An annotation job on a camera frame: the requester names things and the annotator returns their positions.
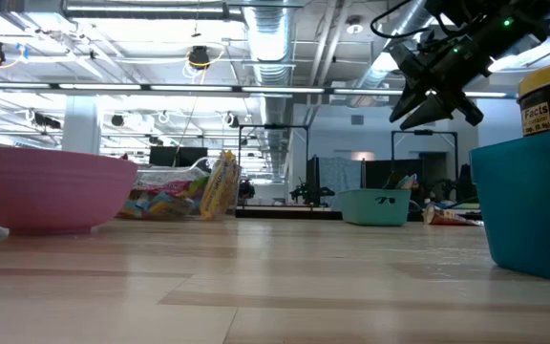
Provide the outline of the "pink plastic bowl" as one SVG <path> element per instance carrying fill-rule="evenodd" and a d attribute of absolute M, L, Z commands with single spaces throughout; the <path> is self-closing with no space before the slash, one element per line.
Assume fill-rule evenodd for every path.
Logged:
<path fill-rule="evenodd" d="M 12 235 L 88 232 L 116 216 L 137 172 L 122 159 L 0 147 L 0 226 Z"/>

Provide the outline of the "clear plastic container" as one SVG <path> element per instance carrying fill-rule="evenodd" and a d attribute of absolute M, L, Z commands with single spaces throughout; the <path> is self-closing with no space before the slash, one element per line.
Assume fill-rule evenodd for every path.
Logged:
<path fill-rule="evenodd" d="M 143 167 L 120 213 L 145 220 L 216 220 L 234 210 L 240 176 L 241 168 L 228 152 L 200 158 L 189 167 Z"/>

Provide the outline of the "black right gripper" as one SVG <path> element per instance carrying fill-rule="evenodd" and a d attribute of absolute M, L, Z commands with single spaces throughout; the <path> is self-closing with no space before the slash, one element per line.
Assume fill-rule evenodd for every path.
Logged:
<path fill-rule="evenodd" d="M 457 94 L 477 75 L 491 74 L 489 65 L 525 35 L 542 42 L 549 27 L 550 0 L 426 0 L 425 10 L 436 20 L 447 16 L 456 28 L 440 27 L 444 36 L 419 44 L 413 53 L 395 46 L 391 56 L 405 77 L 401 98 L 390 122 L 410 113 L 402 130 L 429 122 L 453 119 L 460 112 L 473 126 L 483 121 L 482 112 L 466 97 L 449 101 L 437 93 Z"/>

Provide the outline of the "long ceiling light strip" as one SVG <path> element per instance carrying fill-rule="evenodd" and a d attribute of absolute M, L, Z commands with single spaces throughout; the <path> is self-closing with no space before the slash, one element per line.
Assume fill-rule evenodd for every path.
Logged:
<path fill-rule="evenodd" d="M 368 96 L 399 97 L 398 89 L 351 89 L 331 87 L 244 86 L 207 84 L 116 84 L 116 83 L 46 83 L 0 81 L 0 90 L 47 93 L 91 93 L 139 95 L 147 93 L 187 96 L 258 95 L 258 96 Z"/>

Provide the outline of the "white building column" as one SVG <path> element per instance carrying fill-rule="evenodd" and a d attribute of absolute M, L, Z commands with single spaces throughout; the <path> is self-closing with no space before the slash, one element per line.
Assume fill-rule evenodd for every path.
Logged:
<path fill-rule="evenodd" d="M 102 119 L 97 97 L 66 96 L 62 150 L 98 155 Z"/>

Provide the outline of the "black background monitor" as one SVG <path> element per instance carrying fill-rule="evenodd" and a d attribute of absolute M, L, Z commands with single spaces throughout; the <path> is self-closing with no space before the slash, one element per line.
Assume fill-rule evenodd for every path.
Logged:
<path fill-rule="evenodd" d="M 208 156 L 204 147 L 152 146 L 149 163 L 164 167 L 189 167 Z"/>

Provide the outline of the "mint green plastic basket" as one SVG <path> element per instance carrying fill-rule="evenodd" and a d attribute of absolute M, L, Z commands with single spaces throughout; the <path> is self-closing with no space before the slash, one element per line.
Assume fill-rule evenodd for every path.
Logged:
<path fill-rule="evenodd" d="M 344 222 L 360 226 L 402 226 L 408 221 L 409 189 L 355 189 L 338 196 Z"/>

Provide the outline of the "brown snack packet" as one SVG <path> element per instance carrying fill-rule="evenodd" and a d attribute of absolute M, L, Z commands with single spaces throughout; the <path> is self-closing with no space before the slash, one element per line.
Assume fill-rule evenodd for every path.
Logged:
<path fill-rule="evenodd" d="M 450 209 L 442 209 L 435 204 L 428 204 L 423 211 L 425 225 L 435 226 L 481 226 L 482 222 L 466 219 Z"/>

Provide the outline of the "white ramen noodle packet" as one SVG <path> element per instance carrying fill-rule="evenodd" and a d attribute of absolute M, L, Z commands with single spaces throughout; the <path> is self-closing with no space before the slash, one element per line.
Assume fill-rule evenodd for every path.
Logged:
<path fill-rule="evenodd" d="M 204 220 L 216 220 L 237 202 L 241 168 L 236 156 L 221 151 L 204 189 L 200 213 Z"/>

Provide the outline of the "dark teal plastic tray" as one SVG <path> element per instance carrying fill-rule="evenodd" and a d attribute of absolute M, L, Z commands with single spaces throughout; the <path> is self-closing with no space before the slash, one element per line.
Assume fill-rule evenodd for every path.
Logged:
<path fill-rule="evenodd" d="M 550 279 L 550 132 L 470 153 L 493 261 Z"/>

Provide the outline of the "grey blue partition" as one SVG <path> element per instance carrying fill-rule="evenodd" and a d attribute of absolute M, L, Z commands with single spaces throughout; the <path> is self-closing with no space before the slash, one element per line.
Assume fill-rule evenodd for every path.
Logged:
<path fill-rule="evenodd" d="M 335 193 L 358 189 L 361 184 L 361 162 L 344 158 L 320 158 L 319 181 Z"/>

